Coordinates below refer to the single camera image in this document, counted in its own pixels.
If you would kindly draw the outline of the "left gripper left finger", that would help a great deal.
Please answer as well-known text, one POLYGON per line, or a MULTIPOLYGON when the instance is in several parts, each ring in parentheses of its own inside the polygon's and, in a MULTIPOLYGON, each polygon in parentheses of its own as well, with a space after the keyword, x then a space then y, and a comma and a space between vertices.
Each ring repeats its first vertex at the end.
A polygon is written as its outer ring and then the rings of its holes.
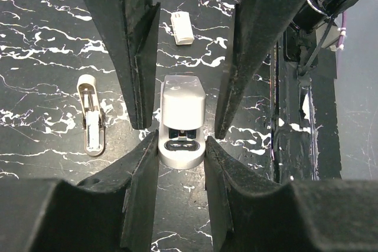
POLYGON ((73 185, 1 181, 2 251, 149 251, 159 172, 158 132, 73 185))

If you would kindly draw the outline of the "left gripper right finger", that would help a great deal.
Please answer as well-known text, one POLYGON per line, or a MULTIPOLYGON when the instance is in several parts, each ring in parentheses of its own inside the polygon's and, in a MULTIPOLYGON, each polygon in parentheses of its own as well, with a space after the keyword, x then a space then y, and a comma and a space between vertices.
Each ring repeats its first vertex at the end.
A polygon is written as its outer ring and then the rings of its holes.
POLYGON ((214 138, 204 170, 215 251, 377 250, 376 181, 277 184, 214 138))

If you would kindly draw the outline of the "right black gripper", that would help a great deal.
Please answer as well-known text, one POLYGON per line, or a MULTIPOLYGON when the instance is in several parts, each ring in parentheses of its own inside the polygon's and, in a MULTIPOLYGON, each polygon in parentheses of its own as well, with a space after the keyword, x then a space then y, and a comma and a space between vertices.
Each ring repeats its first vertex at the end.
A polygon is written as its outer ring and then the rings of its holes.
MULTIPOLYGON (((224 62, 214 135, 224 139, 243 93, 306 0, 241 0, 224 62)), ((84 0, 119 80, 134 129, 154 111, 160 4, 153 0, 84 0)))

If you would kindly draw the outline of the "beige grey stapler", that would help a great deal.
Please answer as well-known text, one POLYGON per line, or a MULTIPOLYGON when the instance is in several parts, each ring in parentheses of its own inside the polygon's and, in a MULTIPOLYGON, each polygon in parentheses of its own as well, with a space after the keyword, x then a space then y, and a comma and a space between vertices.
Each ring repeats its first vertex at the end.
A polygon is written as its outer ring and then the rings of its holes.
POLYGON ((105 149, 105 124, 96 79, 90 74, 81 75, 77 81, 77 92, 82 107, 84 150, 89 156, 97 157, 105 149))

